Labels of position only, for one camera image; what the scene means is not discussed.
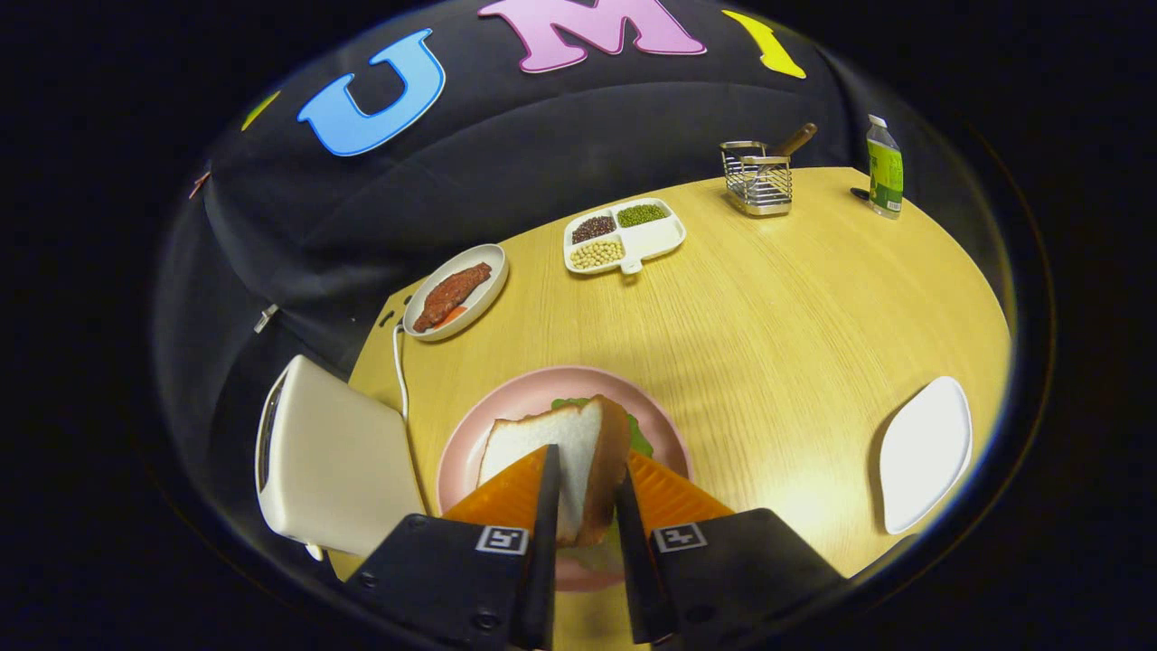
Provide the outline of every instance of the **round table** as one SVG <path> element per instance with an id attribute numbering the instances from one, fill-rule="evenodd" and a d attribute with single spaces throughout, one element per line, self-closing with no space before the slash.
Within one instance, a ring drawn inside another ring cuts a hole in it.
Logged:
<path id="1" fill-rule="evenodd" d="M 671 415 L 698 486 L 736 511 L 771 509 L 843 576 L 896 545 L 877 471 L 884 426 L 951 376 L 968 398 L 975 465 L 1005 393 L 1008 324 L 972 258 L 919 207 L 875 214 L 848 192 L 868 185 L 852 168 L 794 169 L 790 213 L 761 219 L 725 200 L 722 178 L 639 194 L 666 201 L 687 238 L 636 275 L 563 267 L 562 231 L 577 214 L 501 242 L 510 274 L 489 311 L 443 342 L 401 342 L 430 512 L 442 449 L 474 404 L 529 371 L 584 365 L 638 384 Z M 395 316 L 375 323 L 349 379 L 395 408 L 392 325 L 420 283 L 385 302 L 378 320 Z M 361 560 L 331 561 L 345 578 Z M 555 608 L 555 649 L 633 646 L 621 584 L 559 593 Z"/>

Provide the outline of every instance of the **black background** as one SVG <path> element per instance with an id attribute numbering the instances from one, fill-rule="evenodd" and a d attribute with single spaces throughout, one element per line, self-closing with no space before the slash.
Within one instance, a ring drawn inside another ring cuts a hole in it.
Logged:
<path id="1" fill-rule="evenodd" d="M 6 42 L 19 52 L 6 88 L 19 179 L 15 384 L 28 416 L 10 442 L 47 454 L 9 456 L 9 531 L 29 547 L 13 561 L 17 626 L 5 627 L 14 636 L 5 646 L 366 645 L 230 568 L 169 508 L 132 441 L 162 428 L 146 298 L 164 210 L 185 188 L 178 182 L 271 81 L 399 5 L 6 9 L 15 10 Z M 1152 9 L 898 0 L 757 10 L 858 62 L 918 109 L 970 119 L 1040 222 L 1059 299 L 1056 383 L 1008 494 L 942 564 L 811 648 L 1151 642 L 1138 524 L 1142 441 L 1154 423 L 1130 380 L 1151 331 L 1140 310 L 1157 247 L 1140 236 L 1152 209 L 1128 197 L 1147 187 L 1141 139 L 1152 123 L 1138 104 Z M 24 138 L 27 154 L 16 148 Z"/>

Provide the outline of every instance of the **toaster slot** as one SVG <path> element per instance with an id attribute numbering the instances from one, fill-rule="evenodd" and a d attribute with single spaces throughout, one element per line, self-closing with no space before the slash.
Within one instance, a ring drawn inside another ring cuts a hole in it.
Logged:
<path id="1" fill-rule="evenodd" d="M 270 480 L 270 443 L 273 439 L 273 421 L 278 415 L 278 404 L 281 401 L 281 390 L 285 384 L 286 378 L 282 376 L 270 392 L 265 414 L 261 415 L 261 432 L 257 442 L 257 493 L 265 490 L 265 483 Z"/>

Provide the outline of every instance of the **carrot slice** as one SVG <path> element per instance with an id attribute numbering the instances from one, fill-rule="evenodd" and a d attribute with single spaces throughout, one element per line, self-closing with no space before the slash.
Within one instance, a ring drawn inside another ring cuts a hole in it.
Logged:
<path id="1" fill-rule="evenodd" d="M 533 532 L 538 513 L 538 487 L 543 481 L 545 466 L 544 445 L 474 489 L 474 493 L 443 513 L 442 518 L 472 525 L 522 527 Z"/>
<path id="2" fill-rule="evenodd" d="M 643 533 L 648 540 L 650 540 L 651 531 L 661 527 L 735 515 L 735 511 L 724 506 L 707 491 L 654 459 L 648 459 L 632 450 L 627 466 L 631 468 L 635 501 L 639 503 Z"/>
<path id="3" fill-rule="evenodd" d="M 459 304 L 458 306 L 451 309 L 450 313 L 445 315 L 445 318 L 443 318 L 442 320 L 439 320 L 437 324 L 434 325 L 434 328 L 437 330 L 437 328 L 443 327 L 443 325 L 447 325 L 451 320 L 454 320 L 455 318 L 462 316 L 463 311 L 466 311 L 466 305 L 464 305 L 464 304 Z"/>

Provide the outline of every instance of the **wooden handle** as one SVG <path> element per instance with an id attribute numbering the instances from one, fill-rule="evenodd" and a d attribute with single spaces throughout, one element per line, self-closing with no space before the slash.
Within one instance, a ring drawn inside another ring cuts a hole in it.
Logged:
<path id="1" fill-rule="evenodd" d="M 788 138 L 782 145 L 772 149 L 771 155 L 790 156 L 796 149 L 806 145 L 808 140 L 811 140 L 811 136 L 816 134 L 816 125 L 809 121 L 808 124 L 801 126 L 799 131 L 793 133 L 791 138 Z"/>

